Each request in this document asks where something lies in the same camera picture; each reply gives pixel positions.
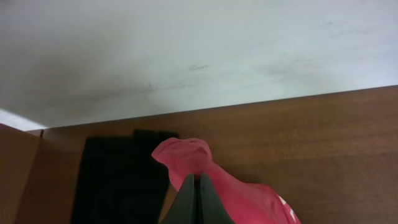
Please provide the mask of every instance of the black garment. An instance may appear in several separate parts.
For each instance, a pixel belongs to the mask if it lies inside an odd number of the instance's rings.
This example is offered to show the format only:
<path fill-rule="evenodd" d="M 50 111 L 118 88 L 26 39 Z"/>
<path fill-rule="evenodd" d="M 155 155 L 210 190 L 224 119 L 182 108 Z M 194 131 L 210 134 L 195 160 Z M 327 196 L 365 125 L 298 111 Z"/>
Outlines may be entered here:
<path fill-rule="evenodd" d="M 167 168 L 150 155 L 178 134 L 88 138 L 80 163 L 72 224 L 157 223 L 169 186 Z"/>

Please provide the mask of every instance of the red cloth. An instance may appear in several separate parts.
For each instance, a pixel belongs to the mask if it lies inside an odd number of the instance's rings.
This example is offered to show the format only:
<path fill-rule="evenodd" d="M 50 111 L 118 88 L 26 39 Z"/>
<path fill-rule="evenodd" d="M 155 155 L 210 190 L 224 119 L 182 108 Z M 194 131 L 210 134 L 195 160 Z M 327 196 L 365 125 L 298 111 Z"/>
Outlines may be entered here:
<path fill-rule="evenodd" d="M 215 164 L 205 141 L 170 138 L 157 146 L 152 157 L 169 168 L 170 181 L 177 190 L 188 174 L 206 173 L 235 224 L 300 223 L 293 210 L 270 187 L 243 183 Z"/>

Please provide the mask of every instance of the wooden panel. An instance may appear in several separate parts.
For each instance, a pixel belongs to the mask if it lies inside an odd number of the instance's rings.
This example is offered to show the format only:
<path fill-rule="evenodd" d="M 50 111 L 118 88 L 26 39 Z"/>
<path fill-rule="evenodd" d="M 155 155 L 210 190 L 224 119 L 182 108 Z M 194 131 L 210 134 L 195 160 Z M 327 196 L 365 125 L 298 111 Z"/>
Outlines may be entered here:
<path fill-rule="evenodd" d="M 0 124 L 0 223 L 14 223 L 40 138 Z"/>
<path fill-rule="evenodd" d="M 215 162 L 272 186 L 303 223 L 398 222 L 391 86 L 46 130 L 18 223 L 68 223 L 85 139 L 136 128 L 206 140 Z"/>
<path fill-rule="evenodd" d="M 43 136 L 44 130 L 43 129 L 37 129 L 37 130 L 27 131 L 26 133 L 33 134 L 34 136 L 37 136 L 37 137 L 41 138 Z"/>

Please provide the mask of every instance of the folded clothing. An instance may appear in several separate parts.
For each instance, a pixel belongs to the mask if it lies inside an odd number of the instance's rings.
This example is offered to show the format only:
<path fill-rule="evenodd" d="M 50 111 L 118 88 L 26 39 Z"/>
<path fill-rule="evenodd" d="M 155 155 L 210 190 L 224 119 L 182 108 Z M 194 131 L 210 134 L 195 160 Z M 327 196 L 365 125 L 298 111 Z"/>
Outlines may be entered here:
<path fill-rule="evenodd" d="M 150 155 L 174 133 L 93 137 L 80 163 L 71 224 L 157 223 L 169 186 L 167 168 Z"/>
<path fill-rule="evenodd" d="M 270 187 L 241 182 L 215 164 L 205 141 L 170 138 L 157 146 L 152 157 L 167 166 L 177 190 L 188 174 L 206 173 L 236 224 L 300 224 L 289 205 Z"/>

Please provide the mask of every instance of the black cloth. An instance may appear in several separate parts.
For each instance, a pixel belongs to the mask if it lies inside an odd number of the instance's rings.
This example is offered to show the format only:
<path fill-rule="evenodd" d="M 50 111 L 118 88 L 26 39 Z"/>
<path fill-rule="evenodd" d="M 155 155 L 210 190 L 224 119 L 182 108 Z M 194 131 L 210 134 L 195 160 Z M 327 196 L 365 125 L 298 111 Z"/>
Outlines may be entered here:
<path fill-rule="evenodd" d="M 150 155 L 175 133 L 136 130 L 132 137 L 86 140 L 71 224 L 157 223 L 169 186 Z"/>

